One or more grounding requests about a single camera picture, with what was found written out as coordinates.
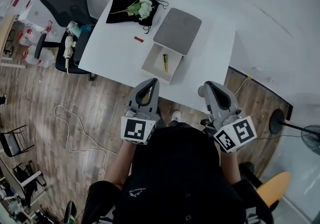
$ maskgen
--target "white flower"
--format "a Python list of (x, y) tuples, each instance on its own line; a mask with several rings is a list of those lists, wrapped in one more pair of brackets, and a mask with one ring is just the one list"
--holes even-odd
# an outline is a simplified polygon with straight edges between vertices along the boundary
[(152, 1), (151, 0), (140, 0), (140, 2), (145, 2), (148, 5), (152, 5)]
[(151, 5), (147, 4), (146, 2), (141, 4), (141, 8), (139, 9), (139, 15), (141, 18), (140, 20), (146, 19), (152, 11)]

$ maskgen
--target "white flower bouquet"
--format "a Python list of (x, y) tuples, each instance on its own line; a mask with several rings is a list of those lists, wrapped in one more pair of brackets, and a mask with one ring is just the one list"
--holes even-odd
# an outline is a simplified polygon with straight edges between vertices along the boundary
[(110, 14), (117, 14), (121, 12), (127, 12), (129, 16), (131, 15), (140, 15), (139, 20), (146, 19), (150, 16), (150, 13), (154, 6), (152, 6), (152, 1), (151, 0), (139, 0), (138, 3), (136, 1), (132, 3), (130, 6), (128, 6), (126, 9), (118, 11), (118, 12), (113, 12)]

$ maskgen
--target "black cloth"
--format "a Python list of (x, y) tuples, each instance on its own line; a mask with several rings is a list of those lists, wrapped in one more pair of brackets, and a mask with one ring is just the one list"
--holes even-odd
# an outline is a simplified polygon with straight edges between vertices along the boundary
[(178, 125), (156, 130), (148, 145), (137, 146), (122, 191), (106, 181), (91, 185), (82, 224), (243, 224), (246, 209), (255, 206), (261, 207), (266, 223), (273, 223), (247, 181), (226, 182), (214, 141)]
[[(115, 13), (118, 11), (125, 10), (128, 6), (132, 5), (134, 2), (138, 3), (140, 0), (113, 0), (112, 6), (110, 9), (110, 13)], [(157, 8), (159, 6), (159, 2), (156, 0), (152, 1), (152, 11), (150, 12), (150, 15), (143, 19), (139, 20), (139, 15), (128, 15), (127, 12), (120, 12), (116, 14), (110, 14), (108, 15), (108, 18), (106, 19), (106, 23), (118, 23), (118, 22), (138, 22), (140, 25), (143, 26), (152, 26), (152, 20), (154, 15), (156, 14)]]

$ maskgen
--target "fan base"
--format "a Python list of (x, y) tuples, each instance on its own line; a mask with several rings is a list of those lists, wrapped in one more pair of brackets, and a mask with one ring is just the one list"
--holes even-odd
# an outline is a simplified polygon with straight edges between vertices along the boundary
[(275, 110), (269, 120), (269, 131), (272, 134), (278, 134), (281, 132), (283, 124), (280, 124), (280, 122), (285, 121), (285, 113), (277, 109)]

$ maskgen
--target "wooden table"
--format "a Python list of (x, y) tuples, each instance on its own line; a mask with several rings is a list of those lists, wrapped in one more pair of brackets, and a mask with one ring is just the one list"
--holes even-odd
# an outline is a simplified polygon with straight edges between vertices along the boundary
[(12, 68), (25, 68), (25, 65), (4, 63), (2, 60), (13, 61), (10, 57), (4, 57), (3, 52), (6, 46), (8, 36), (10, 34), (11, 28), (16, 20), (15, 15), (5, 15), (0, 24), (0, 66), (12, 67)]

